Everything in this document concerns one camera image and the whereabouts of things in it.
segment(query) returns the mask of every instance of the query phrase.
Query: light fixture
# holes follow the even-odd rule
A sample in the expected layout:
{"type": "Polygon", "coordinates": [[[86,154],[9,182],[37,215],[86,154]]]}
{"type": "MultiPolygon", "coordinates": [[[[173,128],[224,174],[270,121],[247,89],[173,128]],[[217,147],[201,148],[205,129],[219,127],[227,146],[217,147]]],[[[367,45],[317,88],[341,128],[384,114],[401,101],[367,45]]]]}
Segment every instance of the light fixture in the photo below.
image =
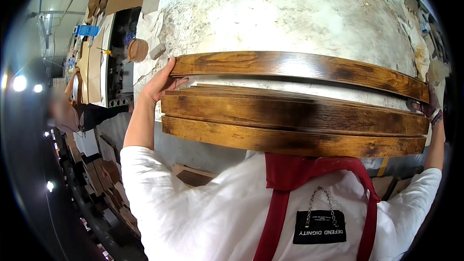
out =
{"type": "Polygon", "coordinates": [[[40,93],[42,91],[42,85],[41,84],[37,84],[34,86],[34,92],[36,93],[40,93]]]}
{"type": "Polygon", "coordinates": [[[17,76],[13,81],[13,89],[17,92],[22,91],[26,88],[25,76],[17,76]]]}
{"type": "Polygon", "coordinates": [[[52,182],[49,181],[49,182],[47,183],[47,188],[48,188],[48,190],[49,190],[50,192],[53,190],[54,187],[55,187],[55,186],[53,185],[52,182]]]}

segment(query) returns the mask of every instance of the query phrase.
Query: wood grain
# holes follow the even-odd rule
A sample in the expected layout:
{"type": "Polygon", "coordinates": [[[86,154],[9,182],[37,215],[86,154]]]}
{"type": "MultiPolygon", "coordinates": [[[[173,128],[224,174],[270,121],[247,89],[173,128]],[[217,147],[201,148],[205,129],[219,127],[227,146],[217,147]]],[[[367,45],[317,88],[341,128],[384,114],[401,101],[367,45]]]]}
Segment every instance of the wood grain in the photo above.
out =
{"type": "Polygon", "coordinates": [[[161,110],[168,116],[193,116],[204,121],[292,131],[337,132],[363,135],[424,135],[423,117],[382,109],[307,102],[211,96],[165,95],[161,110]]]}
{"type": "Polygon", "coordinates": [[[268,99],[268,100],[287,100],[287,101],[296,101],[296,102],[329,102],[334,105],[346,106],[346,107],[361,107],[368,109],[376,109],[382,111],[391,111],[394,113],[412,115],[416,117],[425,118],[423,114],[413,113],[409,111],[403,111],[393,108],[374,106],[369,104],[363,104],[358,102],[343,101],[332,98],[326,98],[321,96],[308,95],[307,97],[295,97],[292,95],[279,95],[279,94],[264,94],[264,93],[248,93],[248,92],[237,92],[237,91],[218,91],[218,90],[209,90],[209,89],[181,89],[175,91],[166,91],[166,95],[183,95],[183,96],[213,96],[213,97],[233,97],[233,98],[251,98],[251,99],[268,99]]]}
{"type": "Polygon", "coordinates": [[[366,137],[282,131],[163,116],[164,133],[255,151],[315,156],[378,158],[422,153],[425,137],[366,137]]]}
{"type": "Polygon", "coordinates": [[[427,85],[418,79],[361,61],[326,55],[275,51],[237,51],[181,55],[171,76],[243,74],[288,76],[370,87],[429,102],[427,85]]]}
{"type": "Polygon", "coordinates": [[[247,93],[247,94],[256,94],[256,95],[276,95],[279,97],[292,97],[292,98],[297,98],[297,99],[320,99],[324,101],[340,103],[343,105],[350,105],[352,107],[380,108],[380,109],[387,109],[387,110],[397,112],[397,113],[406,113],[410,115],[425,117],[424,114],[419,114],[419,113],[415,113],[411,111],[404,111],[404,110],[399,110],[399,109],[394,109],[394,108],[389,108],[389,107],[365,104],[361,102],[340,100],[340,99],[335,99],[335,98],[281,91],[281,90],[240,87],[240,86],[227,86],[227,85],[212,85],[212,84],[197,84],[196,86],[190,86],[190,88],[195,89],[196,91],[201,90],[201,91],[212,91],[212,92],[217,91],[217,92],[247,93]]]}

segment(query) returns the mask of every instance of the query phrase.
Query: red apron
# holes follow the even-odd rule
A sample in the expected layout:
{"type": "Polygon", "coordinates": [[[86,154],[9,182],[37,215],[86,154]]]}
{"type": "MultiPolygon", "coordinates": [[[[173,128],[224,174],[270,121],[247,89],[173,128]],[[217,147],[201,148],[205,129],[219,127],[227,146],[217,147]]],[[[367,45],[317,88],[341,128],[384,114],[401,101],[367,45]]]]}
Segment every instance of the red apron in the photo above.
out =
{"type": "Polygon", "coordinates": [[[253,261],[271,261],[282,232],[290,191],[313,177],[337,170],[347,170],[359,177],[364,190],[369,190],[368,211],[359,244],[357,261],[368,261],[374,246],[379,197],[361,160],[353,158],[309,158],[266,153],[266,188],[274,189],[263,233],[253,261]]]}

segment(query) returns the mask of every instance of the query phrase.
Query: blue container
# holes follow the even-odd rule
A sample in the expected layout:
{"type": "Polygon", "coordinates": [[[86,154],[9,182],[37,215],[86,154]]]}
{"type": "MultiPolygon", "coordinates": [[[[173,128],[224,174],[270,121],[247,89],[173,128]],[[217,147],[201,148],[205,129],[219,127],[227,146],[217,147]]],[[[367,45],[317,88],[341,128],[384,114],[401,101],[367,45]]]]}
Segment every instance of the blue container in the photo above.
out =
{"type": "Polygon", "coordinates": [[[78,25],[72,33],[78,36],[96,36],[100,27],[96,25],[78,25]]]}

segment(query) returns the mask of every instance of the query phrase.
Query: black label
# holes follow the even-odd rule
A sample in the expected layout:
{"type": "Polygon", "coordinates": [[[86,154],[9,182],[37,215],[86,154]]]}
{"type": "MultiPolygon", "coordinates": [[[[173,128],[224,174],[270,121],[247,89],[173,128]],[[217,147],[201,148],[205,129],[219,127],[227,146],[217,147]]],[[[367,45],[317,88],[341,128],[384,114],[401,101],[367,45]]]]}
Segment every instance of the black label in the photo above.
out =
{"type": "Polygon", "coordinates": [[[329,244],[346,242],[345,216],[339,210],[333,211],[338,227],[332,223],[329,210],[312,210],[309,227],[306,226],[308,211],[297,212],[293,244],[329,244]]]}

